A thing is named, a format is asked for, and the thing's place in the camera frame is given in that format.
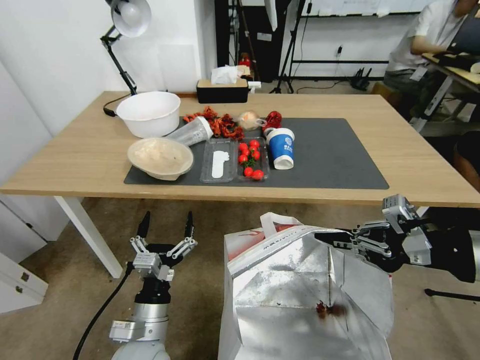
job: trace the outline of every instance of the lamp shade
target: lamp shade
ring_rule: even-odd
[[[152,20],[147,0],[111,0],[111,19],[118,32],[129,38],[142,35]]]

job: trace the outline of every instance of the desk lamp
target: desk lamp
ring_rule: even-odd
[[[112,45],[117,42],[122,36],[128,38],[136,38],[142,35],[149,27],[152,19],[152,11],[150,10],[147,0],[105,0],[110,6],[111,19],[113,26],[100,38],[101,43],[110,54],[111,59],[115,63],[120,76],[130,89],[130,94],[137,94],[137,84],[126,72],[119,61],[117,60]],[[112,36],[112,33],[117,30],[118,35]]]

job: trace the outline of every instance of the wooden table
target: wooden table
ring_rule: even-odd
[[[431,53],[423,54],[423,58],[428,60],[430,65],[436,70],[449,77],[453,77],[455,81],[465,85],[472,91],[480,92],[480,74],[475,74],[457,67],[441,66],[439,65],[440,60]]]
[[[341,203],[381,205],[402,194],[418,206],[478,207],[480,194],[379,95],[251,94],[245,104],[214,104],[219,113],[277,110],[286,118],[345,118],[390,185],[388,190],[127,185],[128,147],[137,140],[102,106],[104,92],[4,186],[5,194],[54,196],[112,276],[122,268],[76,197]],[[183,98],[180,114],[202,110]]]

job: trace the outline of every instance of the black tissue box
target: black tissue box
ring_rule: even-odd
[[[196,96],[200,104],[246,103],[249,97],[249,83],[240,78],[234,84],[212,84],[201,79],[196,84]]]

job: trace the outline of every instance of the white plastic bowl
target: white plastic bowl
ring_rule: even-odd
[[[159,138],[178,128],[180,98],[171,92],[144,92],[123,100],[116,114],[136,137]]]
[[[134,142],[127,156],[134,167],[155,179],[167,181],[177,180],[194,165],[194,154],[189,147],[164,137]]]

